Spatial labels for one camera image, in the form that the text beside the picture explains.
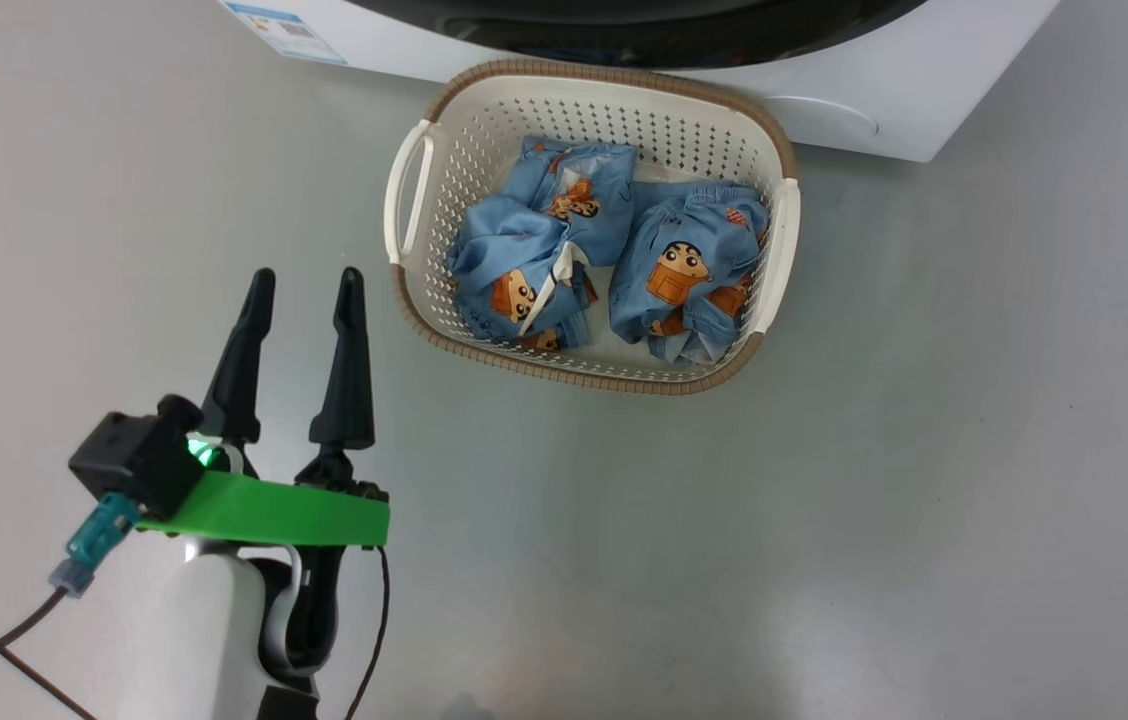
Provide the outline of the round white filter cover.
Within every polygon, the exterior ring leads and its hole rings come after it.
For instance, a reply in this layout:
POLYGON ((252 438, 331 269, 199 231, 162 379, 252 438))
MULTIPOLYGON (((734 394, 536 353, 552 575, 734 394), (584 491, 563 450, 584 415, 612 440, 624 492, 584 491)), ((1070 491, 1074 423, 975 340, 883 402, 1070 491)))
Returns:
POLYGON ((879 124, 860 109, 817 97, 765 97, 761 104, 778 120, 793 143, 867 152, 879 124))

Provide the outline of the blue energy label sticker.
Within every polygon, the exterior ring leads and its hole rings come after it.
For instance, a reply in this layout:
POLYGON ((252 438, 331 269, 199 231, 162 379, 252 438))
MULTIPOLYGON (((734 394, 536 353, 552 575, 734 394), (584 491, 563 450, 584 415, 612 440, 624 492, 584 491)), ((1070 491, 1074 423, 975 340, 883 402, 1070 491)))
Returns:
POLYGON ((323 41, 299 15, 280 12, 263 6, 230 3, 218 0, 233 14, 254 35, 262 38, 277 54, 303 61, 316 61, 334 67, 349 67, 346 60, 323 41))

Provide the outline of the cream laundry basket brown rim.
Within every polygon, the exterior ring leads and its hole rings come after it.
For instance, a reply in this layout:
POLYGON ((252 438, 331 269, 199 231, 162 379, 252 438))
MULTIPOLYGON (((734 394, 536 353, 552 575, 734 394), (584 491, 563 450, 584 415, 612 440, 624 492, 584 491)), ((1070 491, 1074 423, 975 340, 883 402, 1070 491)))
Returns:
POLYGON ((395 156, 384 243, 400 313, 431 345, 508 372, 628 395, 696 395, 741 372, 778 314, 800 238, 797 177, 778 120, 730 88, 641 70, 487 61, 442 88, 395 156), (453 302, 446 254, 465 211, 506 179, 525 137, 631 144, 642 182, 735 181, 760 192, 772 222, 739 339, 719 363, 666 365, 625 345, 603 304, 588 311, 587 346, 550 352, 473 336, 453 302))

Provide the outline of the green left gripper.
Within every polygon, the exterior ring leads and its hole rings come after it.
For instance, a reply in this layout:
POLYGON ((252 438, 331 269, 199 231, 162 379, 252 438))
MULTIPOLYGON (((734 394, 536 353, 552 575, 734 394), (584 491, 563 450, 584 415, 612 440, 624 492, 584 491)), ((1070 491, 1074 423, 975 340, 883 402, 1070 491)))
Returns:
POLYGON ((268 482, 244 474, 243 451, 224 441, 259 441, 261 351, 271 330, 275 290, 272 269, 254 273, 209 381, 200 405, 199 432, 204 436, 188 439, 190 454, 206 471, 171 519, 143 518, 138 527, 166 536, 253 546, 385 546, 391 520, 389 495, 367 480, 354 478, 354 466, 344 451, 364 450, 376 442, 364 278, 354 266, 345 267, 340 276, 334 361, 321 411, 309 429, 309 441, 321 446, 316 459, 299 471, 294 483, 268 482))

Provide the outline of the dark round washing machine door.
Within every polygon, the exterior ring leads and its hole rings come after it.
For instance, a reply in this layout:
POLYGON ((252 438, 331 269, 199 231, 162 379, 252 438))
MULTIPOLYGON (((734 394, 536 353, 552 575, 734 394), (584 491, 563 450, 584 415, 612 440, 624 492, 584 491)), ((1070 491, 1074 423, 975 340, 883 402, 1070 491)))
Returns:
POLYGON ((928 0, 345 0, 437 35, 578 64, 754 67, 888 26, 928 0))

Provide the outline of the white washing machine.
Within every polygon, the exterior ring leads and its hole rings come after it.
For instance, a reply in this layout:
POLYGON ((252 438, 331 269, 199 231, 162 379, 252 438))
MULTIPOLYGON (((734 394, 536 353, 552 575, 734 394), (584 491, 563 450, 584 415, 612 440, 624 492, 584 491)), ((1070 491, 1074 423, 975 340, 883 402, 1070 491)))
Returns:
MULTIPOLYGON (((444 84, 517 53, 409 29, 343 0, 229 0, 296 14, 349 68, 444 84)), ((1059 0, 928 0, 888 26, 839 46, 680 77, 765 97, 839 102, 879 124, 865 153, 929 161, 1036 35, 1059 0)))

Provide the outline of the blue cartoon print garment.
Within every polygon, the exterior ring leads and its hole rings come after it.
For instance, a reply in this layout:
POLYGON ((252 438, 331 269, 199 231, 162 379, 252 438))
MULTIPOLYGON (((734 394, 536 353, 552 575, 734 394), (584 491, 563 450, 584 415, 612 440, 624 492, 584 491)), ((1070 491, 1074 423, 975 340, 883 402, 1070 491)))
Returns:
POLYGON ((769 213, 725 181, 633 186, 631 237, 614 266, 609 325, 666 365, 716 365, 741 336, 769 213))

